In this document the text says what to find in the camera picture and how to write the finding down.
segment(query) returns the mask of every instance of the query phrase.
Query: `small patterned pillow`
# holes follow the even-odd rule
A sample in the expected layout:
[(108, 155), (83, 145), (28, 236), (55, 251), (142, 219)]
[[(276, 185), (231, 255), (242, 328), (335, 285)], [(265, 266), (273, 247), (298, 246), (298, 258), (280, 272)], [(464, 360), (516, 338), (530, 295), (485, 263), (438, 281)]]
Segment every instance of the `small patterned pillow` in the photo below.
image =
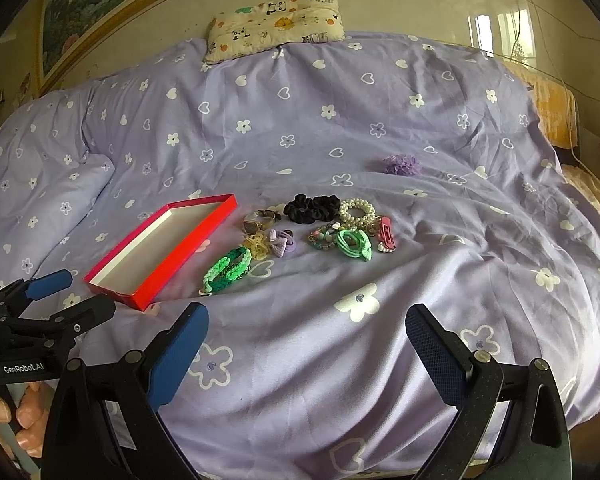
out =
[(205, 62), (262, 52), (283, 43), (344, 40), (338, 0), (283, 0), (222, 12), (211, 22)]

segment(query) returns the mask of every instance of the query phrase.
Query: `pink hair clip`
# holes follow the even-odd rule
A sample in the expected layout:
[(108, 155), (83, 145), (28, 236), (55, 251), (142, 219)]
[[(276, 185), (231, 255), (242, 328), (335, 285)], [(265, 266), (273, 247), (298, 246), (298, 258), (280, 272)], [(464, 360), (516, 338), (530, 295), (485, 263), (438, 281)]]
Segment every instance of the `pink hair clip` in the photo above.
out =
[(395, 251), (394, 237), (391, 234), (391, 220), (386, 216), (380, 219), (378, 238), (380, 238), (378, 251), (381, 253), (393, 253)]

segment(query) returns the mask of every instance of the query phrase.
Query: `yellow hair tie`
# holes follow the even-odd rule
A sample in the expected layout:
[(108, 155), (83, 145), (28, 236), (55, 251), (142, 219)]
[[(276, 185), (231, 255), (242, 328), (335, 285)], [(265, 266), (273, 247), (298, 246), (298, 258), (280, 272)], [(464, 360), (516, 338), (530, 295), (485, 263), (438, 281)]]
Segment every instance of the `yellow hair tie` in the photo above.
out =
[(269, 254), (269, 245), (266, 243), (263, 233), (245, 237), (242, 244), (251, 251), (251, 257), (254, 260), (264, 260)]

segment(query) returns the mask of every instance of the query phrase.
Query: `watch face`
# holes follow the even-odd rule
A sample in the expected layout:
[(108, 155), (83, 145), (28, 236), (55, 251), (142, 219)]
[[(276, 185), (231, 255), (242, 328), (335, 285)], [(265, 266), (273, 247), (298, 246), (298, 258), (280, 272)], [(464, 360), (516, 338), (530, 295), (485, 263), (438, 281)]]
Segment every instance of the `watch face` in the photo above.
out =
[(252, 220), (245, 220), (242, 222), (242, 226), (244, 228), (244, 232), (248, 235), (258, 234), (258, 223)]

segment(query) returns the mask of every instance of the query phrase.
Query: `wristwatch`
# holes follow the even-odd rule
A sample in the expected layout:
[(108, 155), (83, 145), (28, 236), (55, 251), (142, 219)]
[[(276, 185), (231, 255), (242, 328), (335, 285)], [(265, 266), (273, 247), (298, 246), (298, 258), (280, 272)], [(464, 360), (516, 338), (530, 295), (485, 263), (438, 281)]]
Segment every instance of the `wristwatch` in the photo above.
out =
[(242, 221), (244, 232), (248, 235), (258, 234), (260, 231), (266, 231), (273, 227), (282, 216), (271, 209), (258, 209), (257, 211), (248, 214)]

